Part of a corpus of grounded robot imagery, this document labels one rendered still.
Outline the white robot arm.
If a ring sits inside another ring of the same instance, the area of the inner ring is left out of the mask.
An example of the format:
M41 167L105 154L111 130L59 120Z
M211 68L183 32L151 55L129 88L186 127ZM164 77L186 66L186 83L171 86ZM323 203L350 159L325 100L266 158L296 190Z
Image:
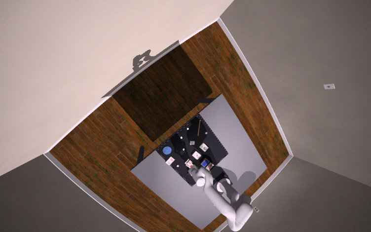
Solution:
M253 212L250 196L242 194L239 197L239 193L230 185L230 180L228 178L223 178L218 182L217 190L224 192L224 194L230 199L230 204L213 187L212 174L205 167L202 166L199 170L193 170L191 175L198 186L203 186L205 184L203 192L216 208L227 217L226 220L230 229L235 232L239 231Z

